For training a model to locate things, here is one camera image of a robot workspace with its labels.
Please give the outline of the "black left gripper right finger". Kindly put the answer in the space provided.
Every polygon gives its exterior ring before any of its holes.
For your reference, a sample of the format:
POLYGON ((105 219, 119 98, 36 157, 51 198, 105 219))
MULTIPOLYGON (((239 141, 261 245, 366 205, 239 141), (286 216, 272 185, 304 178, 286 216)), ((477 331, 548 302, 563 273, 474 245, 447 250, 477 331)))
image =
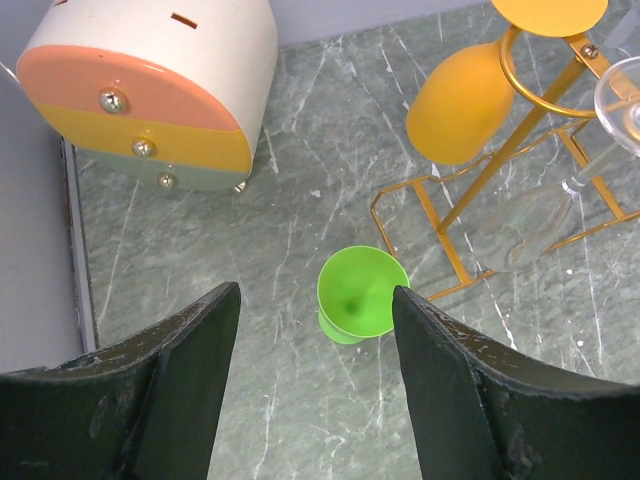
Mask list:
POLYGON ((425 479, 635 479, 639 390, 563 370, 396 287, 393 320, 425 479))

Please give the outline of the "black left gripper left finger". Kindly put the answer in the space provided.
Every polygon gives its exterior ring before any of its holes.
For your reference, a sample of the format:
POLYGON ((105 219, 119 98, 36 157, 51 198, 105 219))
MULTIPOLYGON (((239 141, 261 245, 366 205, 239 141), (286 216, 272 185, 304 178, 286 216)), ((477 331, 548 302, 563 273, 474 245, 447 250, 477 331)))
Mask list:
POLYGON ((1 378, 5 479, 204 479, 241 309, 225 282, 55 368, 1 378))

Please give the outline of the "green plastic wine glass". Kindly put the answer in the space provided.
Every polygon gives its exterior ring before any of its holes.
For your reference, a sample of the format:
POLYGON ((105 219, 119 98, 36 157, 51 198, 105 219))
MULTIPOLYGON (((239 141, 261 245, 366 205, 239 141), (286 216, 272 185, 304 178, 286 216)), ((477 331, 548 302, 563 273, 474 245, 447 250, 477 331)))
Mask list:
POLYGON ((333 254, 317 279, 318 322, 333 342, 354 345, 394 329, 392 302, 409 276, 389 253, 355 245, 333 254))

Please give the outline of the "clear tall wine glass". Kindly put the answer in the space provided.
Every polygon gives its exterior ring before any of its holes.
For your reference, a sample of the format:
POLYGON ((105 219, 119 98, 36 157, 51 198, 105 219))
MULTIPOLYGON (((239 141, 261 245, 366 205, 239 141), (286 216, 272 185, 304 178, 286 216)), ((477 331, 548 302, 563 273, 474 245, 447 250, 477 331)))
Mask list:
POLYGON ((497 272, 535 260, 569 227, 573 204, 587 183, 620 157, 639 155, 639 58, 621 60, 598 80, 596 118, 611 138, 595 158, 559 183, 529 189, 505 202, 472 238, 479 263, 497 272))

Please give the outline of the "yellow plastic wine glass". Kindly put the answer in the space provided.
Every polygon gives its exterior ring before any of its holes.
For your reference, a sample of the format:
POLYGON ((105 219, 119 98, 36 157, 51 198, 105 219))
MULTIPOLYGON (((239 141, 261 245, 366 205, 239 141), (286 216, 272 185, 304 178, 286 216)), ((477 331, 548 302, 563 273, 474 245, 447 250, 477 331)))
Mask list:
MULTIPOLYGON (((549 38, 583 34, 603 17, 606 1, 495 1, 511 24, 549 38)), ((506 39, 477 44, 445 59, 428 76, 406 117, 411 144, 428 160, 446 165, 471 161, 508 117, 520 93, 545 110, 561 109, 522 84, 506 39)))

